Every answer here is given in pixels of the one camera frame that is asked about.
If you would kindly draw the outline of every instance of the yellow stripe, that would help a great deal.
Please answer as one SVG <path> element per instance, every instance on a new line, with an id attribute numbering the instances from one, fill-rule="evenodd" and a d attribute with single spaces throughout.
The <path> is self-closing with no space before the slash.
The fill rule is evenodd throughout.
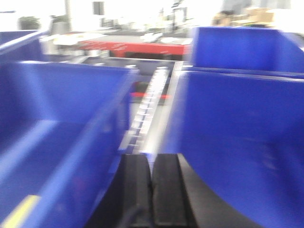
<path id="1" fill-rule="evenodd" d="M 40 196 L 28 195 L 21 203 L 6 217 L 0 225 L 1 228 L 19 228 L 33 208 L 39 202 Z"/>

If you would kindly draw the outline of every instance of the metal rail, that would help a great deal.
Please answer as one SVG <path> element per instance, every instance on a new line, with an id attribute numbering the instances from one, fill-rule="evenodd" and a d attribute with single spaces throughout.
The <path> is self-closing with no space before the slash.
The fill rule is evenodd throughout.
<path id="1" fill-rule="evenodd" d="M 128 154 L 143 152 L 143 145 L 151 126 L 157 105 L 169 75 L 167 67 L 158 67 L 148 85 L 131 128 L 125 134 L 119 150 Z"/>

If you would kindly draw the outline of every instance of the white surface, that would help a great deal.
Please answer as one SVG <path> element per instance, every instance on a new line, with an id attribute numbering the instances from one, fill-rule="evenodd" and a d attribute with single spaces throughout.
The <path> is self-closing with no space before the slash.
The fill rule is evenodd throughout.
<path id="1" fill-rule="evenodd" d="M 77 33 L 77 34 L 60 35 L 54 39 L 54 45 L 72 46 L 78 44 L 81 41 L 100 38 L 104 36 L 106 35 L 99 33 Z"/>

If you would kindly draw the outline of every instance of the blue bin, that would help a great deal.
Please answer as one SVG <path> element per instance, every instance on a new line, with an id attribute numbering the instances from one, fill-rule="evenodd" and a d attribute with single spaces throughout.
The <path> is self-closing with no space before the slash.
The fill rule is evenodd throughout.
<path id="1" fill-rule="evenodd" d="M 3 226 L 34 195 L 20 227 L 83 227 L 119 162 L 133 73 L 33 61 L 0 68 Z"/>
<path id="2" fill-rule="evenodd" d="M 304 41 L 267 28 L 194 29 L 194 67 L 304 73 Z"/>
<path id="3" fill-rule="evenodd" d="M 265 228 L 304 227 L 304 80 L 184 72 L 161 152 Z"/>
<path id="4" fill-rule="evenodd" d="M 0 32 L 0 63 L 17 60 L 44 61 L 39 38 L 42 31 Z"/>

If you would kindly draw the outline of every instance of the blue plastic bin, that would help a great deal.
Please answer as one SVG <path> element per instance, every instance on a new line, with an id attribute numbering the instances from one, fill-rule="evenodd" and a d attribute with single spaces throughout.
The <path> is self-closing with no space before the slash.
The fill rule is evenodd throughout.
<path id="1" fill-rule="evenodd" d="M 133 70 L 27 61 L 0 77 L 0 223 L 36 195 L 21 227 L 83 227 L 119 162 Z"/>
<path id="2" fill-rule="evenodd" d="M 304 80 L 184 72 L 164 153 L 265 228 L 304 227 Z"/>
<path id="3" fill-rule="evenodd" d="M 39 38 L 42 31 L 25 30 L 0 32 L 0 63 L 16 60 L 44 61 Z"/>
<path id="4" fill-rule="evenodd" d="M 267 28 L 194 29 L 194 67 L 304 73 L 304 41 Z"/>

